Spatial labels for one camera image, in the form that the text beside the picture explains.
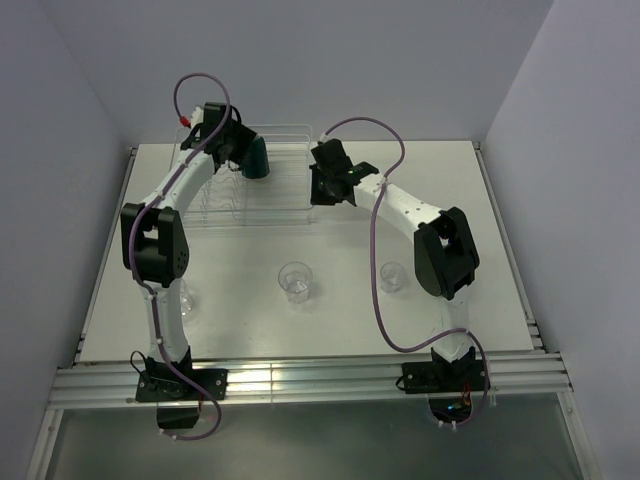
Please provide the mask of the dark teal mug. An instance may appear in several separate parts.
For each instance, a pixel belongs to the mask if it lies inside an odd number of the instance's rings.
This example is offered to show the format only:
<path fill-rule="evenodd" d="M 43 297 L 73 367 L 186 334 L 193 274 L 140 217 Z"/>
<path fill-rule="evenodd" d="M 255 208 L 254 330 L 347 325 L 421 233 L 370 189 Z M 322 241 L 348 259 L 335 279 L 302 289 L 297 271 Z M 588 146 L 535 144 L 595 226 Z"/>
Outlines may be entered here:
<path fill-rule="evenodd" d="M 270 173 L 265 140 L 256 137 L 250 144 L 242 165 L 242 175 L 250 180 L 266 178 Z"/>

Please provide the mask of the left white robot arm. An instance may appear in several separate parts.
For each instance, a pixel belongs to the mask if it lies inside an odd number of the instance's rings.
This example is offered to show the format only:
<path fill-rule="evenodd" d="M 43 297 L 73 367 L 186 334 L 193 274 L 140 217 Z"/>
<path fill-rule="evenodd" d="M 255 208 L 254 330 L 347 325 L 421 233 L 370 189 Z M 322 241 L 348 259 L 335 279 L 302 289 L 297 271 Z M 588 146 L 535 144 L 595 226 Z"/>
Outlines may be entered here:
<path fill-rule="evenodd" d="M 168 365 L 159 388 L 172 399 L 187 397 L 195 386 L 194 373 L 184 368 L 190 346 L 180 287 L 190 251 L 183 216 L 223 166 L 252 180 L 270 173 L 264 140 L 243 123 L 237 107 L 208 102 L 182 123 L 190 132 L 180 144 L 177 164 L 142 202 L 126 203 L 120 212 L 123 264 L 146 304 L 151 361 Z"/>

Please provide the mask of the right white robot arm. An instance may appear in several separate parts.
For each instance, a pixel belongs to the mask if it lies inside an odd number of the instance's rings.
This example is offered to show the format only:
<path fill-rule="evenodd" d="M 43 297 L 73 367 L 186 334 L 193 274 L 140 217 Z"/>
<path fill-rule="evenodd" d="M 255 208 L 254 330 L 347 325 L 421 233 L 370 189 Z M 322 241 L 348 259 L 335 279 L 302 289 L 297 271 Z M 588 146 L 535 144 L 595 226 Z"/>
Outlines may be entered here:
<path fill-rule="evenodd" d="M 467 305 L 469 286 L 475 280 L 480 259 L 465 213 L 457 207 L 443 210 L 432 206 L 391 183 L 389 172 L 382 173 L 367 162 L 353 163 L 338 139 L 319 142 L 311 154 L 313 205 L 348 202 L 371 212 L 371 296 L 383 339 L 399 353 L 416 353 L 430 347 L 438 359 L 432 368 L 435 383 L 446 390 L 457 388 L 468 374 L 463 359 L 480 350 L 469 331 Z M 442 331 L 416 346 L 394 343 L 382 318 L 376 266 L 376 229 L 380 218 L 411 241 L 414 276 L 427 294 L 441 301 Z"/>

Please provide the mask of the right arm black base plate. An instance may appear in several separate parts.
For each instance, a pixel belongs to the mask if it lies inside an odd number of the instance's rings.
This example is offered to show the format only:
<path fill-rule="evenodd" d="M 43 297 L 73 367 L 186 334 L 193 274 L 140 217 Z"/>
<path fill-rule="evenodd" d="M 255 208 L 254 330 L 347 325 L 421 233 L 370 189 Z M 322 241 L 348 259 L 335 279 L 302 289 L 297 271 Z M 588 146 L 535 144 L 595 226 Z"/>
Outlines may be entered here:
<path fill-rule="evenodd" d="M 467 387 L 482 393 L 491 383 L 481 360 L 436 359 L 403 363 L 396 386 L 407 394 L 462 393 Z"/>

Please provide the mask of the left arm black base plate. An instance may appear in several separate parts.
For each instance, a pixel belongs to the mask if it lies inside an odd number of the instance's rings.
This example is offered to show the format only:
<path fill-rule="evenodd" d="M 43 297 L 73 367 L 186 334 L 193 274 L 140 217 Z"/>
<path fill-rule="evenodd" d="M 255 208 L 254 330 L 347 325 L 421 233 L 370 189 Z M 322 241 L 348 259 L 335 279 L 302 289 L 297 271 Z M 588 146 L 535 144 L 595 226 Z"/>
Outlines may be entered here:
<path fill-rule="evenodd" d="M 198 384 L 214 399 L 223 400 L 229 371 L 226 369 L 196 369 L 186 372 L 192 383 Z M 204 394 L 193 385 L 167 369 L 149 373 L 144 371 L 139 378 L 135 394 L 138 403 L 203 400 Z"/>

